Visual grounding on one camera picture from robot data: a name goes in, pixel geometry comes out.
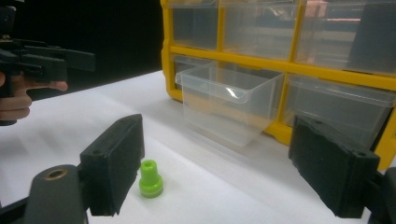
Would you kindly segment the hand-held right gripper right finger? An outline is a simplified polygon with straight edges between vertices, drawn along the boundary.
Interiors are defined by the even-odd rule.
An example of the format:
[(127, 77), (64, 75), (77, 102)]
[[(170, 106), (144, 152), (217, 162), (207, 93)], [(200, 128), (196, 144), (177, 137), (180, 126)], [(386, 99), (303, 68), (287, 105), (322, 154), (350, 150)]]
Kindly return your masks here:
[(337, 217), (360, 218), (366, 183), (379, 157), (323, 121), (298, 116), (289, 158), (300, 176)]

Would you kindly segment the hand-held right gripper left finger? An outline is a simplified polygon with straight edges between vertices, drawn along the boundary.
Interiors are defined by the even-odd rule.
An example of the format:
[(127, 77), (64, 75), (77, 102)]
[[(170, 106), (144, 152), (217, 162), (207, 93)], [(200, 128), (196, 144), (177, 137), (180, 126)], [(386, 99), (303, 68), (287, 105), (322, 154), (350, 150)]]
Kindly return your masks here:
[(120, 213), (144, 157), (141, 114), (118, 119), (80, 153), (79, 169), (88, 178), (85, 192), (93, 216)]

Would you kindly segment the green plastic bushing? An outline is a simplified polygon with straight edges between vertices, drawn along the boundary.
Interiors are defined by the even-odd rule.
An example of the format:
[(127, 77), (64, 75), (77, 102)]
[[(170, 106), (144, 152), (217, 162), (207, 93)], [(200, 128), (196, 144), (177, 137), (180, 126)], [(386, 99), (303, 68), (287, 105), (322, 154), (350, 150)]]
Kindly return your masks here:
[(163, 178), (154, 160), (146, 160), (140, 166), (139, 190), (145, 198), (156, 198), (163, 193)]

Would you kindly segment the clear plastic drawer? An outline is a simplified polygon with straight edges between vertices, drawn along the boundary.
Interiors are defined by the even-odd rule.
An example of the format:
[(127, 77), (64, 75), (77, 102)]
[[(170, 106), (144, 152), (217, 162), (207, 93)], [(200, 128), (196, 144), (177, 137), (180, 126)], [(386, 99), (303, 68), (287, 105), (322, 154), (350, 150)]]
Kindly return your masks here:
[(220, 0), (223, 49), (252, 57), (287, 60), (298, 0)]
[(276, 119), (284, 74), (244, 73), (216, 65), (176, 74), (183, 94), (184, 119), (222, 141), (243, 147)]
[(282, 121), (291, 126), (304, 115), (322, 121), (361, 146), (374, 145), (396, 93), (331, 82), (314, 77), (290, 75)]
[(215, 49), (219, 0), (168, 0), (173, 13), (173, 38), (178, 46)]
[(295, 61), (396, 76), (396, 0), (304, 0)]
[(176, 75), (175, 83), (176, 83), (177, 90), (182, 89), (182, 87), (180, 85), (181, 80), (180, 80), (180, 78), (177, 77), (178, 73), (185, 71), (185, 70), (192, 69), (192, 68), (196, 68), (196, 67), (213, 65), (215, 63), (213, 60), (197, 58), (197, 57), (181, 55), (181, 54), (174, 54), (173, 62), (174, 62), (174, 68), (175, 68), (175, 75)]

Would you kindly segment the yellow drawer cabinet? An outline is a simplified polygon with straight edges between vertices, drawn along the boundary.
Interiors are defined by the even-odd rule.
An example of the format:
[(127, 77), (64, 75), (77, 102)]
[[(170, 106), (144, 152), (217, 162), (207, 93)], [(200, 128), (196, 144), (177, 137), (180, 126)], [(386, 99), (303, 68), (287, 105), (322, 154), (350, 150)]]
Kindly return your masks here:
[[(336, 84), (361, 85), (363, 87), (379, 88), (385, 91), (396, 91), (396, 77), (387, 77), (385, 75), (374, 74), (369, 77), (363, 73), (338, 71), (331, 68), (315, 67), (313, 65), (303, 65), (296, 63), (294, 57), (297, 50), (297, 42), (303, 24), (303, 14), (306, 6), (303, 6), (303, 0), (297, 2), (297, 21), (292, 28), (294, 37), (291, 39), (290, 58), (285, 60), (264, 59), (256, 56), (242, 56), (235, 53), (229, 53), (223, 50), (225, 36), (225, 16), (226, 9), (218, 7), (215, 11), (218, 13), (215, 28), (217, 30), (216, 49), (198, 49), (196, 47), (183, 47), (176, 44), (174, 39), (174, 12), (175, 10), (168, 6), (171, 0), (160, 0), (163, 10), (163, 49), (162, 49), (162, 67), (165, 76), (166, 91), (169, 96), (180, 102), (183, 101), (181, 87), (177, 88), (176, 68), (171, 62), (171, 56), (174, 54), (182, 56), (198, 57), (199, 59), (215, 60), (222, 63), (237, 63), (246, 65), (248, 68), (264, 68), (281, 71), (289, 78), (291, 74), (305, 75), (308, 77), (318, 77), (322, 80), (335, 81)], [(276, 121), (272, 121), (268, 128), (264, 129), (265, 133), (270, 134), (281, 144), (289, 145), (291, 139), (291, 127), (281, 124), (281, 115), (286, 108), (287, 84), (282, 84), (280, 95), (280, 112), (276, 112)], [(389, 114), (389, 119), (385, 123), (385, 129), (380, 135), (379, 142), (375, 147), (375, 154), (381, 159), (378, 170), (383, 171), (392, 164), (396, 164), (396, 106)]]

